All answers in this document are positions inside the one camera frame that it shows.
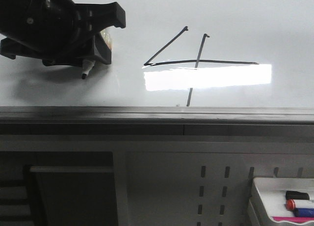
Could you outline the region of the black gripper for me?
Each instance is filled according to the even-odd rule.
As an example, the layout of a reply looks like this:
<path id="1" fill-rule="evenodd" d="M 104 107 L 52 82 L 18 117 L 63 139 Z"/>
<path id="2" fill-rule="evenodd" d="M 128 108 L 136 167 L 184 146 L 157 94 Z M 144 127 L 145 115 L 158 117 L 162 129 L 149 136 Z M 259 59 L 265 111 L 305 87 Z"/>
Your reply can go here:
<path id="1" fill-rule="evenodd" d="M 91 67 L 112 63 L 112 52 L 100 31 L 125 28 L 126 13 L 117 2 L 72 0 L 0 0 L 1 55 L 41 59 L 46 66 Z"/>

